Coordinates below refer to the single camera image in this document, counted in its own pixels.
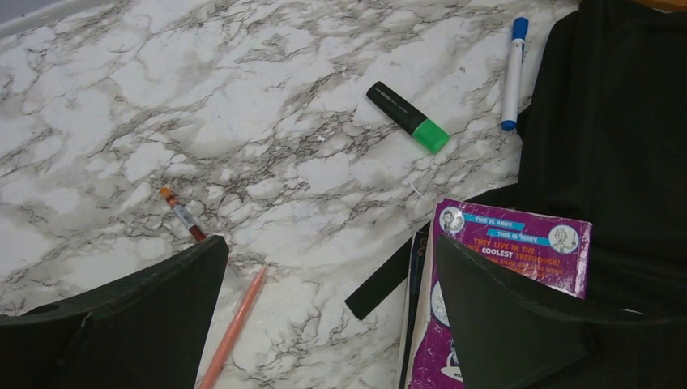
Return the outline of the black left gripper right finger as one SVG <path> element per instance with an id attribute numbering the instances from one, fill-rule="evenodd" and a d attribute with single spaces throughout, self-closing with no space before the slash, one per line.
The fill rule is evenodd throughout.
<path id="1" fill-rule="evenodd" d="M 685 306 L 579 299 L 449 237 L 434 250 L 467 387 L 685 387 Z"/>

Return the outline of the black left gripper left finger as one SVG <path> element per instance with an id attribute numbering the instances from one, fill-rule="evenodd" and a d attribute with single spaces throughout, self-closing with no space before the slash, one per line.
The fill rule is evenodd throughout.
<path id="1" fill-rule="evenodd" d="M 205 240 L 85 293 L 1 318 L 4 388 L 191 388 L 228 247 Z"/>

